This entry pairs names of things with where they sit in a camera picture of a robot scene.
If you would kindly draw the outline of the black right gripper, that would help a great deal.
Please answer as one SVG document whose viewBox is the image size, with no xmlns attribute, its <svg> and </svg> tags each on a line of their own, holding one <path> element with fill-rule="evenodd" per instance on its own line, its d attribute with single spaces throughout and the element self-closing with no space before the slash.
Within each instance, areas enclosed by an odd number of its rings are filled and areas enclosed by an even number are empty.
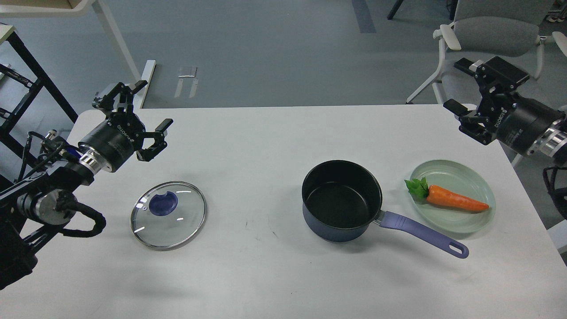
<svg viewBox="0 0 567 319">
<path fill-rule="evenodd" d="M 488 145 L 498 140 L 528 156 L 539 148 L 549 129 L 557 129 L 565 121 L 565 113 L 520 97 L 517 89 L 530 75 L 501 57 L 476 62 L 461 58 L 454 67 L 474 78 L 482 98 L 474 110 L 454 99 L 444 102 L 443 107 L 455 115 L 459 131 L 478 143 Z"/>
</svg>

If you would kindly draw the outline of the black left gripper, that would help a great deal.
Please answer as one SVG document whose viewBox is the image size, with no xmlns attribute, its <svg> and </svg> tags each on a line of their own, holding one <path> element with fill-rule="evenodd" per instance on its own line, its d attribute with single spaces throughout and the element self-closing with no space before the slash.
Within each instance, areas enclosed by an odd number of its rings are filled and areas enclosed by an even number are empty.
<svg viewBox="0 0 567 319">
<path fill-rule="evenodd" d="M 134 114 L 134 95 L 140 92 L 148 81 L 140 80 L 134 87 L 118 82 L 100 97 L 96 95 L 92 107 L 105 115 L 105 121 L 95 127 L 81 141 L 79 149 L 92 149 L 106 161 L 105 171 L 116 172 L 136 152 L 138 161 L 149 162 L 167 147 L 167 129 L 174 120 L 166 118 L 154 132 L 146 132 L 144 124 Z M 144 140 L 152 139 L 148 148 Z"/>
</svg>

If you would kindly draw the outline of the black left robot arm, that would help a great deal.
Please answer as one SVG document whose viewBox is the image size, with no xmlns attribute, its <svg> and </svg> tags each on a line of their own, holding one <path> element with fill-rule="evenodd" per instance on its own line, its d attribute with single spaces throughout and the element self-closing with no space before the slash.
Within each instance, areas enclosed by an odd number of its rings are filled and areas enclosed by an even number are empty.
<svg viewBox="0 0 567 319">
<path fill-rule="evenodd" d="M 105 119 L 77 146 L 51 131 L 41 136 L 40 161 L 30 172 L 20 172 L 15 184 L 1 192 L 0 285 L 30 275 L 37 265 L 36 253 L 57 234 L 89 238 L 101 234 L 106 219 L 94 208 L 79 202 L 79 186 L 93 183 L 100 171 L 116 172 L 131 157 L 151 161 L 167 147 L 165 119 L 152 132 L 134 113 L 134 97 L 148 85 L 134 87 L 119 82 L 93 107 Z"/>
</svg>

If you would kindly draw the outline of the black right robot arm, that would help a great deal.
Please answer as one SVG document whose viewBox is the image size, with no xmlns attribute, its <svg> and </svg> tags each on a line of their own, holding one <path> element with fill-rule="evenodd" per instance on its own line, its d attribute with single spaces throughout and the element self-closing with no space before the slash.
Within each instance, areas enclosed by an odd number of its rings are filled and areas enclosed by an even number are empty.
<svg viewBox="0 0 567 319">
<path fill-rule="evenodd" d="M 469 110 L 454 99 L 443 106 L 460 122 L 459 131 L 488 145 L 500 141 L 521 157 L 541 152 L 553 160 L 543 170 L 544 184 L 561 216 L 566 216 L 566 188 L 555 182 L 560 171 L 566 171 L 566 113 L 551 109 L 518 93 L 530 75 L 500 57 L 488 61 L 462 58 L 454 68 L 472 77 L 482 99 Z"/>
</svg>

